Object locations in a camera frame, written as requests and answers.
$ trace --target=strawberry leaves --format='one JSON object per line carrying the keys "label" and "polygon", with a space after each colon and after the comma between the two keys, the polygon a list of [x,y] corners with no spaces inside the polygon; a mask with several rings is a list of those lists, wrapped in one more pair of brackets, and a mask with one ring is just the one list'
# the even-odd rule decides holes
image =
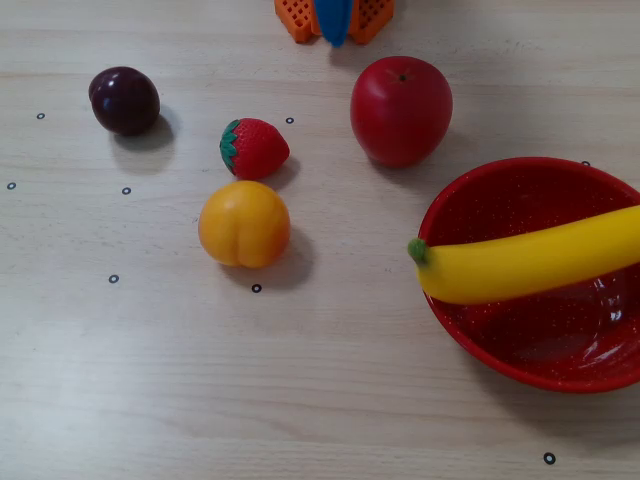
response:
{"label": "strawberry leaves", "polygon": [[222,139],[220,140],[220,154],[222,155],[222,160],[229,171],[234,175],[235,173],[233,169],[235,167],[235,163],[232,158],[238,154],[238,150],[233,146],[233,142],[236,141],[238,136],[233,133],[233,131],[238,125],[240,125],[240,120],[234,120],[227,125],[227,128],[224,129],[224,133],[222,134]]}

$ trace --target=strawberry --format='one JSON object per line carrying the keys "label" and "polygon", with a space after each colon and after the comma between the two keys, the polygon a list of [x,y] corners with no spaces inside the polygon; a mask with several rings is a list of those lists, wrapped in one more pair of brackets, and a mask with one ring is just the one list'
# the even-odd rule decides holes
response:
{"label": "strawberry", "polygon": [[271,175],[289,158],[289,145],[273,125],[256,118],[234,120],[220,140],[222,160],[242,180]]}

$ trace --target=black dot marker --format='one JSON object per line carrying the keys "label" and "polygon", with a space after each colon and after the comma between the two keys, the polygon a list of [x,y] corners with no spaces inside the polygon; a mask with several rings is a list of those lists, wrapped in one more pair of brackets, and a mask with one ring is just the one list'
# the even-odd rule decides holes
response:
{"label": "black dot marker", "polygon": [[545,453],[542,458],[544,460],[544,463],[546,463],[547,465],[553,465],[554,463],[556,463],[556,456],[551,452]]}

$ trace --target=toy fruit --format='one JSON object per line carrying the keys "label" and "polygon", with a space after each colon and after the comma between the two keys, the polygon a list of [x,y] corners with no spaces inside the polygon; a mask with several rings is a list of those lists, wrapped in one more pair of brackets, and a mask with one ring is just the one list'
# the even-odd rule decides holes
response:
{"label": "toy fruit", "polygon": [[220,153],[236,177],[259,180],[271,175],[289,158],[289,145],[273,125],[255,118],[242,118],[225,128]]}
{"label": "toy fruit", "polygon": [[289,212],[266,185],[235,182],[209,198],[200,215],[198,233],[204,249],[218,262],[266,267],[289,243]]}
{"label": "toy fruit", "polygon": [[413,57],[369,65],[351,96],[351,126],[367,155],[388,167],[420,162],[438,146],[453,113],[442,73]]}
{"label": "toy fruit", "polygon": [[114,133],[136,135],[151,127],[160,114],[160,97],[149,78],[130,67],[99,73],[89,86],[93,113]]}
{"label": "toy fruit", "polygon": [[475,305],[544,292],[640,262],[640,206],[537,232],[428,248],[409,243],[418,279],[443,302]]}

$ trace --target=banana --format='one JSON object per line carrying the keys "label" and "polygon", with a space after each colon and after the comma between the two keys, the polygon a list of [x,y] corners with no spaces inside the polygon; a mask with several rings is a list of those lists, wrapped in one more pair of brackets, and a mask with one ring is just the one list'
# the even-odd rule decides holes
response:
{"label": "banana", "polygon": [[409,243],[422,289],[460,305],[498,302],[595,278],[640,262],[640,206],[465,245]]}

